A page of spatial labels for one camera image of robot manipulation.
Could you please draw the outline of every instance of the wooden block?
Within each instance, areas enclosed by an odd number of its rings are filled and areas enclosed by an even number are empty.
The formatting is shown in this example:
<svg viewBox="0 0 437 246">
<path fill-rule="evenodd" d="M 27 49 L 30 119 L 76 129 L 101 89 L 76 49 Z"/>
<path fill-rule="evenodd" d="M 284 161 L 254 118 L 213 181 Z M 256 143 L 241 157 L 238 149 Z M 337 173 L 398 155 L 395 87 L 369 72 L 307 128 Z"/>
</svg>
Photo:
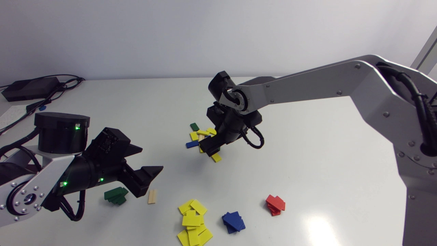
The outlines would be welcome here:
<svg viewBox="0 0 437 246">
<path fill-rule="evenodd" d="M 180 243 L 182 246 L 190 246 L 190 243 L 188 241 L 188 232 L 186 230 L 181 231 L 177 238 L 179 238 Z"/>
<path fill-rule="evenodd" d="M 191 137 L 191 140 L 192 140 L 192 141 L 194 141 L 194 140 L 198 140 L 198 139 L 199 139 L 199 137 L 197 136 L 197 133 L 196 133 L 196 132 L 192 132 L 192 133 L 190 133 L 190 137 Z"/>
<path fill-rule="evenodd" d="M 217 132 L 215 131 L 214 128 L 208 128 L 208 129 L 206 129 L 206 131 L 211 133 L 212 135 L 216 135 L 217 134 Z"/>
<path fill-rule="evenodd" d="M 215 153 L 211 156 L 211 158 L 214 160 L 214 162 L 219 162 L 222 160 L 222 158 L 219 156 L 218 153 Z"/>
<path fill-rule="evenodd" d="M 184 214 L 185 212 L 187 212 L 188 210 L 191 209 L 190 204 L 194 201 L 194 199 L 189 200 L 188 202 L 180 205 L 178 207 L 179 211 L 181 214 Z"/>
<path fill-rule="evenodd" d="M 212 238 L 212 233 L 208 229 L 206 229 L 204 232 L 202 232 L 199 235 L 200 246 L 206 244 L 206 242 L 209 241 L 211 238 Z"/>
<path fill-rule="evenodd" d="M 204 130 L 198 130 L 198 131 L 197 131 L 197 134 L 208 136 L 208 135 L 209 135 L 209 132 L 204 131 Z"/>
<path fill-rule="evenodd" d="M 199 235 L 197 234 L 197 230 L 188 231 L 188 241 L 190 242 L 190 246 L 195 246 L 200 244 Z"/>
<path fill-rule="evenodd" d="M 147 204 L 154 204 L 156 203 L 156 189 L 149 191 L 149 200 L 147 201 Z"/>
<path fill-rule="evenodd" d="M 200 215 L 204 215 L 206 213 L 206 211 L 208 211 L 208 209 L 206 209 L 197 199 L 194 200 L 190 206 L 196 210 L 197 213 L 199 213 Z"/>
</svg>

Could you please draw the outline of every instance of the green block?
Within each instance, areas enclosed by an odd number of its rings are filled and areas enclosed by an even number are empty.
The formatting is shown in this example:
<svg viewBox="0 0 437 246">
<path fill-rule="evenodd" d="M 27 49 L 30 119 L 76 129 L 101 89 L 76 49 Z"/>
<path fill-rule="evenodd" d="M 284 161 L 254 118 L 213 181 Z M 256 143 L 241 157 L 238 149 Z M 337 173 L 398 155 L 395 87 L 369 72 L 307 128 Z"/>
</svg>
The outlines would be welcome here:
<svg viewBox="0 0 437 246">
<path fill-rule="evenodd" d="M 192 124 L 190 124 L 190 126 L 193 129 L 193 131 L 195 131 L 195 132 L 199 130 L 199 127 L 197 126 L 196 123 L 192 123 Z"/>
<path fill-rule="evenodd" d="M 119 196 L 120 194 L 122 194 L 124 188 L 118 187 L 112 190 L 109 190 L 107 192 L 105 192 L 104 194 L 104 198 L 105 200 L 108 200 L 111 197 L 115 197 L 115 196 Z"/>
<path fill-rule="evenodd" d="M 117 200 L 115 200 L 113 203 L 114 204 L 118 204 L 118 205 L 122 205 L 124 202 L 126 201 L 125 197 L 119 197 Z"/>
</svg>

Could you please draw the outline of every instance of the black cable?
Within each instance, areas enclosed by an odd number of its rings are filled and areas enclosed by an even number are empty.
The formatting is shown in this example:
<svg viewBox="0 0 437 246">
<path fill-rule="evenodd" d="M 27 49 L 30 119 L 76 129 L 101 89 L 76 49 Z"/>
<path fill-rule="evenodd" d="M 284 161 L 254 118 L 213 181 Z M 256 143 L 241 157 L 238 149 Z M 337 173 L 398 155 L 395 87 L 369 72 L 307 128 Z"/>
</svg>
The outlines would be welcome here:
<svg viewBox="0 0 437 246">
<path fill-rule="evenodd" d="M 64 196 L 59 197 L 59 201 L 59 207 L 70 218 L 70 220 L 79 221 L 83 217 L 83 213 L 85 212 L 85 190 L 81 190 L 79 192 L 79 201 L 77 201 L 79 203 L 79 206 L 77 208 L 76 214 L 73 213 L 73 209 L 71 208 L 70 204 Z"/>
<path fill-rule="evenodd" d="M 30 141 L 32 138 L 34 138 L 38 134 L 39 134 L 39 128 L 36 127 L 31 133 L 29 133 L 24 138 L 0 148 L 0 156 L 6 154 L 8 151 L 10 151 L 12 149 L 15 149 L 15 148 L 22 146 L 23 144 L 27 143 L 28 141 Z"/>
<path fill-rule="evenodd" d="M 28 148 L 26 148 L 24 146 L 18 146 L 17 149 L 22 150 L 24 153 L 26 153 L 30 157 L 30 159 L 35 164 L 35 167 L 38 170 L 38 172 L 40 172 L 42 170 L 41 164 L 39 164 L 39 161 L 36 159 L 35 155 L 32 154 L 32 152 Z"/>
<path fill-rule="evenodd" d="M 253 133 L 255 133 L 259 138 L 260 138 L 260 145 L 254 145 L 252 144 L 252 142 L 249 140 L 249 138 L 246 136 L 246 133 L 244 133 L 243 130 L 240 131 L 241 137 L 243 137 L 243 139 L 247 142 L 248 145 L 250 145 L 251 147 L 255 148 L 255 149 L 261 149 L 262 146 L 264 145 L 264 137 L 261 134 L 261 132 L 256 128 L 256 127 L 251 127 L 250 128 Z"/>
</svg>

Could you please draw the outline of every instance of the table surface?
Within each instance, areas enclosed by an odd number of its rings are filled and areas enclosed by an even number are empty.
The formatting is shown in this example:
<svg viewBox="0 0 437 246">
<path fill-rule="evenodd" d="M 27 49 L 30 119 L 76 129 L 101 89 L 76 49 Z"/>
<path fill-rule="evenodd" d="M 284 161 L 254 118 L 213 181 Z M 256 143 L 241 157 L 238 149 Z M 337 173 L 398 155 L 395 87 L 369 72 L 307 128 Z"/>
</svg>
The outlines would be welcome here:
<svg viewBox="0 0 437 246">
<path fill-rule="evenodd" d="M 236 84 L 248 79 L 233 78 Z M 157 203 L 130 193 L 121 206 L 108 203 L 103 193 L 123 186 L 113 182 L 87 190 L 81 221 L 42 210 L 0 228 L 0 245 L 177 246 L 184 229 L 177 207 L 191 198 L 208 208 L 205 225 L 214 235 L 208 246 L 402 244 L 406 188 L 393 147 L 363 121 L 349 97 L 260 109 L 264 147 L 238 140 L 223 146 L 222 161 L 214 163 L 198 148 L 185 147 L 190 123 L 214 127 L 206 117 L 214 101 L 210 80 L 86 81 L 49 104 L 46 111 L 90 116 L 88 143 L 104 127 L 120 129 L 144 148 L 127 157 L 134 169 L 163 165 L 150 186 Z M 0 106 L 7 108 L 4 98 Z M 0 146 L 32 129 L 33 116 L 0 136 Z M 27 143 L 34 144 L 36 138 Z M 269 194 L 286 202 L 281 215 L 267 210 Z M 76 209 L 78 193 L 66 198 Z M 246 229 L 229 235 L 221 216 L 234 211 Z"/>
</svg>

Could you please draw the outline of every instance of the black cylindrical motor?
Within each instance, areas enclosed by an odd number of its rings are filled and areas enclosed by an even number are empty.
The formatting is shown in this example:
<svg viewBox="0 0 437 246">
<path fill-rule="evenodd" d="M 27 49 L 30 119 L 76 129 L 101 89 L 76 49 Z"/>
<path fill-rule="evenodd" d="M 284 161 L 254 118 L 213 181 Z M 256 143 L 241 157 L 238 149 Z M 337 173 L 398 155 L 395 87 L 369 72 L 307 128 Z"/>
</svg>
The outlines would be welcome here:
<svg viewBox="0 0 437 246">
<path fill-rule="evenodd" d="M 35 114 L 40 128 L 38 149 L 54 154 L 72 154 L 87 146 L 90 118 L 83 115 L 42 112 Z"/>
</svg>

